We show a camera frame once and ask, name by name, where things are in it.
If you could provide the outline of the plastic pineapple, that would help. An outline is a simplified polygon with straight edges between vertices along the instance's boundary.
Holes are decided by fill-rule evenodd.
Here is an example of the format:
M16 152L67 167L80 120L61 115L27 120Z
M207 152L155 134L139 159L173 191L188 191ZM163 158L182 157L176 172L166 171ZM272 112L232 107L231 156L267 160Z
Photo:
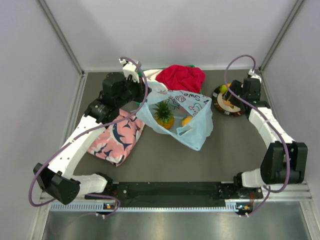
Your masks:
M166 130L170 130L174 125L175 118L168 101L163 100L158 102L153 110L155 111L154 117L157 124Z

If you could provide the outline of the yellow orange mango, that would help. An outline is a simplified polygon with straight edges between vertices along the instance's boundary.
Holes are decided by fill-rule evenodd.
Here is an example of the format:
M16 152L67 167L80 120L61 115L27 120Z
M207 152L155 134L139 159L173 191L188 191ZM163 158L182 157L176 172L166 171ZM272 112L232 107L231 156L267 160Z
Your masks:
M184 127L186 126L191 120L193 119L193 116L186 116L182 119L181 125Z

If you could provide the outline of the light blue cartoon plastic bag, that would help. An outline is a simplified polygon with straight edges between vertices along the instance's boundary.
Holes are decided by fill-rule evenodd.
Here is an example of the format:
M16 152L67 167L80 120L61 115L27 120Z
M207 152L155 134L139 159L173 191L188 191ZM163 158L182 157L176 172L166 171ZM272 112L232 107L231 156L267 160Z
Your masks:
M155 132L170 135L183 145L199 151L213 131L212 99L200 93L168 90L159 83L150 82L148 87L151 88L151 93L148 94L146 102L137 112L137 118ZM169 108L174 115L174 124L169 130L158 125L155 120L153 108L161 101L169 103ZM193 116L192 120L182 126L182 119L188 116Z

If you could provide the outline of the orange peach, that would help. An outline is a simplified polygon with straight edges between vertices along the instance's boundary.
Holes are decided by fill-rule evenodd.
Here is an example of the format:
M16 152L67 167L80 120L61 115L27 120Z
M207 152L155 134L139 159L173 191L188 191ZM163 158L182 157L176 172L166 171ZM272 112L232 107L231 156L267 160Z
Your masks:
M225 105L228 105L228 106L232 105L232 103L229 100L223 100L223 102L224 102Z

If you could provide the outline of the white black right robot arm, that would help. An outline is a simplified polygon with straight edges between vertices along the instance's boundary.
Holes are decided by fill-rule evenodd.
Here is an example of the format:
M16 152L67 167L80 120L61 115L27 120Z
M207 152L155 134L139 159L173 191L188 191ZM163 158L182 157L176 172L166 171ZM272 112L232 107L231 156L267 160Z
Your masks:
M259 168L239 173L240 180L233 185L233 192L245 198L252 188L268 185L300 184L304 180L308 147L290 137L273 115L269 103L261 100L261 80L247 77L240 82L220 86L222 104L239 108L257 129L266 145L266 153Z

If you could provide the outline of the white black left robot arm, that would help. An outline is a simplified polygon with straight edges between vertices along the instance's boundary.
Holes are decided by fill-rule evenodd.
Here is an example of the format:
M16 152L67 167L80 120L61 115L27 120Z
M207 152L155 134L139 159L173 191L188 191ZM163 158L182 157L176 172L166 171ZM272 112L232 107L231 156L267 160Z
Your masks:
M47 163L34 167L33 183L64 205L85 195L109 198L114 191L111 178L100 172L75 176L75 168L95 139L118 123L120 108L131 101L143 105L150 92L143 72L107 74L98 97L88 105L69 139Z

